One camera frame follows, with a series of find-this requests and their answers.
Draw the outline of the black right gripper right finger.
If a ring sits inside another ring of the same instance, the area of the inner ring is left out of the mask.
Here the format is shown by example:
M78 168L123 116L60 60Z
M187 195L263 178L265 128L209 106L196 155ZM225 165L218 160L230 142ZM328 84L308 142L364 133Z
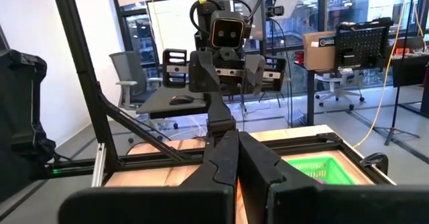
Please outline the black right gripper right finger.
M429 224L429 186L321 184L248 133L239 141L248 224Z

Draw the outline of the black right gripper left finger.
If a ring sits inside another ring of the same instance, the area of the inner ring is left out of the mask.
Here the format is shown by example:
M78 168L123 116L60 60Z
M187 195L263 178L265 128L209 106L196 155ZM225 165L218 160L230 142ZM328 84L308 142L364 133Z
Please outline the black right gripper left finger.
M58 224L235 224L238 160L228 131L179 186L87 188L61 204Z

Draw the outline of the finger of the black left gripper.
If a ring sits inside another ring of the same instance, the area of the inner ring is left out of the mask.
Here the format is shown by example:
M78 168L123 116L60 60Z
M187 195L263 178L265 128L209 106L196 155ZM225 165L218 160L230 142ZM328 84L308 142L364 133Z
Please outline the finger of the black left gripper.
M257 95L261 92L265 58L262 55L247 55L243 70L243 93Z
M212 63L210 52L193 51L188 66L189 90L193 93L211 93L220 90L220 79Z

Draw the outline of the green plastic basket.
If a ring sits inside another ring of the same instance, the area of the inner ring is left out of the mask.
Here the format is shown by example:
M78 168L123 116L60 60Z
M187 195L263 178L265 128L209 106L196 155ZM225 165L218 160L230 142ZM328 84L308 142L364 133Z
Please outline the green plastic basket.
M354 185L348 172L333 158L298 158L286 160L294 168L325 184Z

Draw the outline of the black computer mouse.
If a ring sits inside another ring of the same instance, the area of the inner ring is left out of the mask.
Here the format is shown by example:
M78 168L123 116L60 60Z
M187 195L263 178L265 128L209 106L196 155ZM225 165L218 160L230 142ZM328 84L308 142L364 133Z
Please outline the black computer mouse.
M194 97L191 97L189 95L176 95L173 96L169 102L170 105L183 105L183 104L189 104L194 101Z

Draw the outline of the grey desk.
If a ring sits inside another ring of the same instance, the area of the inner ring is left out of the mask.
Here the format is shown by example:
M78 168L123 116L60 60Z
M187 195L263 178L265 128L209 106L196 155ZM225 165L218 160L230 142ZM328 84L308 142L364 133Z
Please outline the grey desk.
M170 105L172 97L176 95L188 95L194 97L191 103ZM166 88L161 86L144 104L137 110L138 115L149 114L151 119L167 117L179 117L185 115L197 115L207 113L208 106L203 93L192 93L188 87L182 89Z

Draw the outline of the black side table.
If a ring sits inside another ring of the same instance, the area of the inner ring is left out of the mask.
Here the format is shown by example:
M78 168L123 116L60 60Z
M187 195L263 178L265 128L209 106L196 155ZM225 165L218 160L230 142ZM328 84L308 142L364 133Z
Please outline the black side table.
M394 67L395 63L398 63L400 60L393 60L391 65ZM304 125L313 125L314 124L314 100L315 100L315 85L314 85L314 76L316 74L315 70L307 70L303 64L299 62L294 62L296 66L299 66L306 70L307 72L307 115L302 120ZM429 55L410 57L404 59L404 64L402 67L402 73L404 74L402 87L420 84L424 86L424 91L421 99L421 107L419 109L411 107L407 104L400 104L400 107L407 109L413 113L419 114L423 117L429 118Z

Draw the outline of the black webcam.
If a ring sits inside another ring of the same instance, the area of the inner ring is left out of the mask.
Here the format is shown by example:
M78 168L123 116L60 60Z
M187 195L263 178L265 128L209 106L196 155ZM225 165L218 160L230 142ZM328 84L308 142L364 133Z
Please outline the black webcam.
M277 17L277 16L283 16L284 15L284 7L282 5L280 6L267 6L265 10L266 17Z

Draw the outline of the cardboard box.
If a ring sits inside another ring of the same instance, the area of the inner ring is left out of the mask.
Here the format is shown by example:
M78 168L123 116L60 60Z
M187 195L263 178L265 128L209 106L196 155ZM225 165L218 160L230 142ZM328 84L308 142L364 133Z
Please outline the cardboard box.
M304 65L307 70L331 70L334 68L335 32L304 34Z

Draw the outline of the grey monitor back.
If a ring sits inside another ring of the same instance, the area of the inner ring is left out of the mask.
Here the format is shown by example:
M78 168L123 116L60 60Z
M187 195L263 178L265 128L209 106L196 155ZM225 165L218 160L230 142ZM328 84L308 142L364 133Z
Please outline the grey monitor back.
M251 9L255 8L255 5L257 4L258 0L243 0L246 2ZM265 25L264 25L264 16L263 16L263 1L259 4L258 8L254 11L253 15L253 23L252 23L252 30L250 33L250 38L252 40L259 40L262 41L265 36Z

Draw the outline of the grey office chair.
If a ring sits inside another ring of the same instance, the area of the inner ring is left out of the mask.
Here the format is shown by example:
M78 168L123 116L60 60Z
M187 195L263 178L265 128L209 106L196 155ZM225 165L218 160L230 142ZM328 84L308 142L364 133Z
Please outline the grey office chair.
M118 107L135 111L136 115L147 115L143 123L158 130L162 123L149 116L149 99L157 88L152 90L147 88L147 74L141 67L140 57L133 51L113 53L109 57L119 78L116 85L121 87Z

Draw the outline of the white office chair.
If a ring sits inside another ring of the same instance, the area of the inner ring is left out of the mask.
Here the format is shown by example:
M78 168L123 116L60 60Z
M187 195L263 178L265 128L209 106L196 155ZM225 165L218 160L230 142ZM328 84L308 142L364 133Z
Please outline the white office chair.
M324 106L324 102L327 99L334 98L335 101L339 101L340 98L345 99L349 103L349 110L352 111L355 108L352 100L350 100L349 96L358 97L359 102L363 103L365 101L364 96L361 92L361 86L359 83L360 72L353 71L348 72L346 74L337 73L323 73L323 74L315 74L314 79L319 82L324 82L329 84L329 93L321 97L318 93L315 94L315 98L319 100L318 105L320 107ZM344 90L344 87L348 83L355 83L358 89L358 93L354 93L352 91Z

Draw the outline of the black pegboard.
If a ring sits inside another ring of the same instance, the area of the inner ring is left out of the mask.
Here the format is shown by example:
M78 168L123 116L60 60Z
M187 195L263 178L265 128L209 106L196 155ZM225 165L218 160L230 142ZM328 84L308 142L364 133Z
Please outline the black pegboard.
M382 67L388 58L390 17L361 23L342 22L334 37L336 69Z

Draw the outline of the black tripod stand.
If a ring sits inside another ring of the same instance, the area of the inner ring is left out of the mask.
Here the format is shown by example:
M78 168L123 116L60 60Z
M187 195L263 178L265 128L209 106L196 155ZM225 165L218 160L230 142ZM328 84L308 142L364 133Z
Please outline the black tripod stand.
M413 14L413 7L414 7L414 0L410 0L408 18L406 21L406 31L404 33L404 38L403 38L403 43L402 43L401 58L400 58L400 61L398 63L395 63L394 67L393 67L393 69L394 69L393 85L396 87L396 95L395 95L395 104L394 104L394 109L393 109L393 117L392 117L391 127L389 128L387 137L385 139L385 143L384 143L385 146L388 146L391 143L395 134L404 133L404 134L410 135L412 137L419 137L416 134L413 134L413 133L410 133L407 131L402 131L395 126L396 125L396 119L397 119L397 108L399 106L400 89L402 86L402 82L404 81L403 80L404 74L402 73L402 67L404 64L404 59L405 59L405 54L406 54L408 32L409 32L409 27L410 27L410 19L411 19L412 14Z

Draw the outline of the silver aluminium bracket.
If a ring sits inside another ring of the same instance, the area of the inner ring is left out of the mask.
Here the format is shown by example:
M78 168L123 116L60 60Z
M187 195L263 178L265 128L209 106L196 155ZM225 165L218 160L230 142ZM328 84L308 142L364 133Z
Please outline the silver aluminium bracket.
M97 153L95 158L95 165L93 169L93 178L91 182L92 187L100 187L103 181L103 174L106 159L106 147L104 143L97 146Z

